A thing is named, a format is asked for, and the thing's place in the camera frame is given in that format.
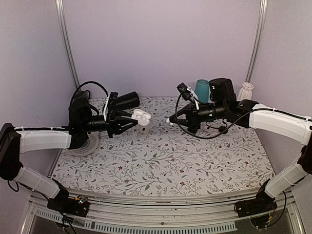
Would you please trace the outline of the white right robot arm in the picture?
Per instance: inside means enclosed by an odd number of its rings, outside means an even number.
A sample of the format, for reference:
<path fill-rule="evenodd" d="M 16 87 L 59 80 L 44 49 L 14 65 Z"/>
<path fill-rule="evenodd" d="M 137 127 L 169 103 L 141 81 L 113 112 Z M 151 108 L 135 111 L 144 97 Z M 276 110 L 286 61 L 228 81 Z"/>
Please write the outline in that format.
<path fill-rule="evenodd" d="M 238 101 L 229 78 L 215 78 L 209 81 L 210 103 L 197 100 L 184 83 L 177 86 L 180 97 L 190 103 L 167 119 L 185 133 L 195 136 L 201 123 L 225 119 L 231 125 L 273 132 L 303 145 L 301 156 L 274 178 L 266 181 L 252 200 L 252 208 L 261 213 L 272 201 L 290 186 L 295 185 L 312 172 L 312 119 L 269 108 L 256 101 Z"/>

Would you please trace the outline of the white earbuds charging case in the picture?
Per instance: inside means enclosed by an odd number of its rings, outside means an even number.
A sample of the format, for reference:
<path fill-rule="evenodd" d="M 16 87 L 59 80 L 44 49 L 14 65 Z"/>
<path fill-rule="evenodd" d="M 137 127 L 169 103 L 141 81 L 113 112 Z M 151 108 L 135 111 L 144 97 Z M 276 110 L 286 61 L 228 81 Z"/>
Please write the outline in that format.
<path fill-rule="evenodd" d="M 137 120 L 141 126 L 147 126 L 150 123 L 151 115 L 141 109 L 134 109 L 131 119 Z"/>

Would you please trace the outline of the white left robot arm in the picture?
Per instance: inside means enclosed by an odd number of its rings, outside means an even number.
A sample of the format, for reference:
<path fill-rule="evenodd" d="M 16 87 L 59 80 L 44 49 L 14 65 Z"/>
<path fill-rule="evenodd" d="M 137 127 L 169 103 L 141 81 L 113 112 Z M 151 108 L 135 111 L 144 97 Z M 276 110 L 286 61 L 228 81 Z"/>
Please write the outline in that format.
<path fill-rule="evenodd" d="M 67 189 L 24 166 L 20 155 L 38 150 L 78 149 L 87 142 L 91 132 L 107 132 L 108 137 L 120 135 L 138 124 L 127 110 L 139 105 L 137 92 L 120 97 L 117 92 L 111 92 L 99 111 L 90 104 L 88 92 L 80 91 L 73 94 L 70 101 L 68 126 L 25 129 L 5 123 L 0 130 L 0 177 L 41 193 L 61 211 L 69 211 L 73 199 L 69 198 Z"/>

